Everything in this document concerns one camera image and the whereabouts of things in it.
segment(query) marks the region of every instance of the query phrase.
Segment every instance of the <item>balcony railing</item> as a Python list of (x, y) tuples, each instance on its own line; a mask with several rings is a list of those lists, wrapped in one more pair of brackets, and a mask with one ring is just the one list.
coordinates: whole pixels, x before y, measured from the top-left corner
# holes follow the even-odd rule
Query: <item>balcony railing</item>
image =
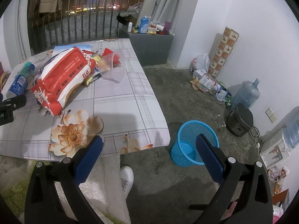
[(56, 45), (117, 37), (117, 14), (142, 0), (62, 0), (62, 10), (28, 20), (28, 35), (35, 53)]

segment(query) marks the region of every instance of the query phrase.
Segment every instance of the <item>red packaging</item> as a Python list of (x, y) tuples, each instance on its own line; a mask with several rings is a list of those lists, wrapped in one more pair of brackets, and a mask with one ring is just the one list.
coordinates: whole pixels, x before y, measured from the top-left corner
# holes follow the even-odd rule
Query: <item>red packaging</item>
[(31, 91), (37, 100), (57, 116), (68, 97), (94, 68), (95, 61), (78, 47), (61, 52), (41, 73)]
[[(104, 56), (106, 56), (106, 55), (108, 55), (108, 54), (112, 54), (112, 53), (113, 53), (112, 50), (110, 50), (110, 49), (108, 49), (108, 48), (105, 48), (104, 53), (102, 54), (102, 57), (104, 57)], [(116, 54), (116, 55), (113, 57), (113, 65), (120, 64), (120, 61), (119, 61), (118, 59), (119, 59), (119, 55)]]

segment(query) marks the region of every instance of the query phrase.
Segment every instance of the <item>blue plastic wastebasket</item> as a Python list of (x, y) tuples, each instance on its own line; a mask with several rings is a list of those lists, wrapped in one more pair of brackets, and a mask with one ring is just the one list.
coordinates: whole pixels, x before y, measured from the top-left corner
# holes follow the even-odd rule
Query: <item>blue plastic wastebasket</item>
[(195, 147), (199, 134), (204, 134), (212, 146), (219, 147), (218, 138), (210, 126), (198, 120), (187, 121), (180, 127), (177, 140), (171, 148), (170, 156), (175, 164), (180, 167), (204, 165)]

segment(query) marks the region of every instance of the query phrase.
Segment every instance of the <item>curtain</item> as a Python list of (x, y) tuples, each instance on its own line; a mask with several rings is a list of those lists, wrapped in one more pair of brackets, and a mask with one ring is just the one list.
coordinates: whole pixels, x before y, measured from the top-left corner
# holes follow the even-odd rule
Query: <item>curtain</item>
[(144, 16), (151, 16), (153, 22), (171, 22), (171, 30), (174, 30), (181, 3), (182, 0), (144, 0), (137, 24)]

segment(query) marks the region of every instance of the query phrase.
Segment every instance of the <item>electrical outlet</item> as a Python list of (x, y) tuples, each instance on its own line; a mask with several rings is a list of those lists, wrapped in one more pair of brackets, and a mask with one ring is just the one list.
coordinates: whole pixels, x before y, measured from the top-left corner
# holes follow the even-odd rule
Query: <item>electrical outlet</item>
[(266, 111), (266, 115), (270, 118), (272, 114), (273, 114), (273, 110), (271, 108), (268, 108)]
[(275, 115), (275, 114), (272, 114), (272, 115), (269, 117), (269, 119), (270, 119), (270, 121), (271, 121), (272, 123), (274, 123), (274, 121), (275, 121), (277, 118), (276, 118), (276, 115)]

